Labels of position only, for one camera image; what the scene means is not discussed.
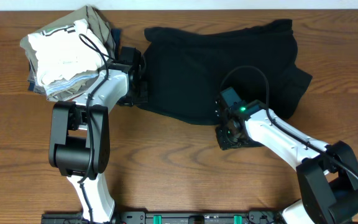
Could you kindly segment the black t-shirt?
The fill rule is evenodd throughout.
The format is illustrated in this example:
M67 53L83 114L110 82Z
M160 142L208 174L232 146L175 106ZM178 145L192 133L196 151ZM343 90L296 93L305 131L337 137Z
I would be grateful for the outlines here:
M290 118L312 80L296 66L289 19L208 35L151 27L144 35L149 99L141 108L190 124L218 124L215 101L230 87L241 99L268 102L279 117Z

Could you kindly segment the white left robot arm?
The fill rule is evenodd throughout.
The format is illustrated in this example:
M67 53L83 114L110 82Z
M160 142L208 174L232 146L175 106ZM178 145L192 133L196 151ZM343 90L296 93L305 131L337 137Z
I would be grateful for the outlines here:
M83 211L46 213L42 223L113 223L115 201L104 174L110 156L109 113L116 105L147 102L144 68L141 52L123 47L82 95L55 103L49 163L74 186Z

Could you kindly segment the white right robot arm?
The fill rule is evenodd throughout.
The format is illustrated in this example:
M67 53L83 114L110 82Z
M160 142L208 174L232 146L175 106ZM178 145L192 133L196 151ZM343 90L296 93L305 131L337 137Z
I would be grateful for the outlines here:
M352 223L358 214L358 160L348 144L311 138L265 103L240 99L233 88L221 91L216 103L222 150L265 146L296 171L301 199L280 211L277 223Z

